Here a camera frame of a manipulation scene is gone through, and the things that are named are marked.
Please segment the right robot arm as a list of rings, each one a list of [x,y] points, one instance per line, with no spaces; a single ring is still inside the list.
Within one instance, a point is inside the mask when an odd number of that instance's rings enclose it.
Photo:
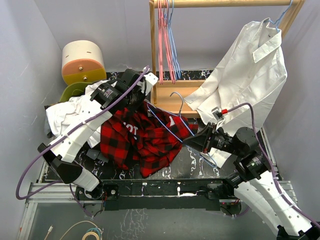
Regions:
[[[215,190],[245,202],[267,224],[278,240],[318,240],[320,224],[304,216],[287,192],[275,182],[271,166],[264,160],[253,129],[239,128],[233,136],[215,124],[183,141],[207,154],[216,149],[231,154],[236,171]]]

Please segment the red black plaid shirt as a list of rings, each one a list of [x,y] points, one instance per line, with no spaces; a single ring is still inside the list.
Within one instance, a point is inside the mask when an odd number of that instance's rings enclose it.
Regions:
[[[159,108],[150,108],[160,120],[182,141],[191,137],[178,116],[170,115]],[[196,134],[198,125],[182,120]],[[143,178],[168,167],[181,151],[183,144],[169,133],[149,112],[143,102],[135,112],[127,108],[118,110],[105,121],[100,130],[102,154],[120,169],[128,170],[139,163]]]

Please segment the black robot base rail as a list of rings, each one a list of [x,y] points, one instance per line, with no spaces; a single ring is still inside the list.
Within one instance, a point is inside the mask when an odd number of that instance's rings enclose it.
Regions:
[[[101,204],[105,211],[203,209],[242,215],[248,209],[219,178],[106,180],[100,196],[89,198],[80,187],[75,196],[88,204]]]

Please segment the light blue wire hanger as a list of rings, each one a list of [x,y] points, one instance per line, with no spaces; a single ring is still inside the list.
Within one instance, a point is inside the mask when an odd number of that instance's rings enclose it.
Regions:
[[[195,134],[192,132],[192,130],[187,126],[187,124],[182,120],[182,108],[184,106],[184,98],[182,97],[182,95],[180,93],[178,93],[177,91],[174,91],[170,94],[170,96],[172,96],[173,94],[176,94],[179,96],[180,100],[181,100],[181,105],[180,105],[180,108],[179,108],[179,111],[178,111],[178,115],[172,113],[172,112],[169,112],[169,111],[166,111],[164,109],[160,109],[162,110],[163,112],[166,112],[170,115],[173,115],[173,116],[176,116],[176,117],[179,117],[182,121],[182,123],[184,124],[184,126],[187,128],[187,130],[191,133],[191,135],[194,137]],[[148,108],[148,111],[159,121],[159,123],[169,132],[171,133],[181,144],[183,144],[183,140],[180,139],[178,136],[176,136],[161,120],[160,118],[154,113],[154,111],[150,108],[150,106],[152,106],[154,109],[157,109],[157,107],[155,105],[153,105],[152,103],[150,102],[147,102],[147,108]],[[203,155],[201,155],[200,153],[198,154],[201,158],[203,158],[203,160],[211,167],[215,168],[217,167],[217,163],[216,161],[210,156],[211,158],[211,161],[209,161],[208,159],[206,159]]]

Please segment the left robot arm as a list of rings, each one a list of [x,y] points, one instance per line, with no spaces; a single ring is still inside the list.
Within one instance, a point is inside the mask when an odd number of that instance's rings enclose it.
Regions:
[[[142,74],[128,68],[120,79],[103,81],[87,96],[90,107],[82,110],[81,117],[49,145],[42,143],[38,147],[41,157],[64,184],[74,184],[83,188],[89,198],[99,199],[103,195],[103,183],[76,162],[77,154],[118,110],[135,111],[157,82],[157,76],[147,67]]]

